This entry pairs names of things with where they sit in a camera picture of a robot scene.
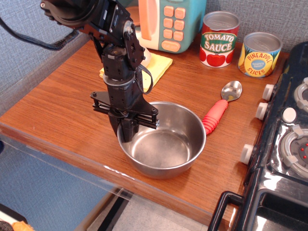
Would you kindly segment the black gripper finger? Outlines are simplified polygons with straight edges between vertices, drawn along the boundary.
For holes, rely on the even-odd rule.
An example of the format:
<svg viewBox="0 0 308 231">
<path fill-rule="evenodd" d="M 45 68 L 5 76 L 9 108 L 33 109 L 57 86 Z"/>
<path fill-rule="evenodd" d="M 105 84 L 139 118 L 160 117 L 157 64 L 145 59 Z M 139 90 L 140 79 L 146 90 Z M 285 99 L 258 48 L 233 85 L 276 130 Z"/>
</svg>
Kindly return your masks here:
<svg viewBox="0 0 308 231">
<path fill-rule="evenodd" d="M 118 116 L 115 116 L 112 113 L 108 113 L 108 117 L 109 117 L 109 121 L 110 121 L 111 127 L 112 127 L 115 135 L 118 136 L 117 131 L 118 131 L 118 127 L 121 124 L 121 118 L 118 117 Z"/>
<path fill-rule="evenodd" d="M 121 121 L 121 127 L 125 142 L 131 142 L 135 134 L 139 132 L 139 124 L 134 119 L 123 119 Z"/>
</svg>

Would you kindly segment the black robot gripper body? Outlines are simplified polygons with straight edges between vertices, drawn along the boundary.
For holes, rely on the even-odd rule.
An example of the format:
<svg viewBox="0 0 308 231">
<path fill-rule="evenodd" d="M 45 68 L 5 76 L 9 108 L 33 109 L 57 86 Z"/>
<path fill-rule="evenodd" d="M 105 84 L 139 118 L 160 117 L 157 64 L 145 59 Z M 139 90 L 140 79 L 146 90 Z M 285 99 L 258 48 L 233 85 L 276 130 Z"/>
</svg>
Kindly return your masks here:
<svg viewBox="0 0 308 231">
<path fill-rule="evenodd" d="M 90 97 L 93 108 L 104 114 L 112 113 L 121 118 L 134 119 L 139 125 L 156 129 L 158 109 L 144 99 L 142 77 L 133 77 L 128 81 L 114 81 L 104 77 L 107 91 L 94 91 Z"/>
</svg>

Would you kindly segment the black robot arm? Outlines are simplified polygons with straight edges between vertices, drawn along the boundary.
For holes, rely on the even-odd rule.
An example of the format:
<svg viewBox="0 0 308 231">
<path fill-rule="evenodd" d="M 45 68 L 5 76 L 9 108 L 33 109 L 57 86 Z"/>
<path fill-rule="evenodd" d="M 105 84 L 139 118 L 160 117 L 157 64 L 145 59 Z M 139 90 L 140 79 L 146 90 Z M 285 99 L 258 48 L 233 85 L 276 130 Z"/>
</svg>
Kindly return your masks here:
<svg viewBox="0 0 308 231">
<path fill-rule="evenodd" d="M 158 110 L 144 99 L 145 49 L 129 12 L 116 0 L 43 0 L 40 6 L 51 20 L 91 37 L 107 86 L 91 94 L 93 108 L 109 116 L 114 132 L 130 142 L 141 125 L 157 128 Z"/>
</svg>

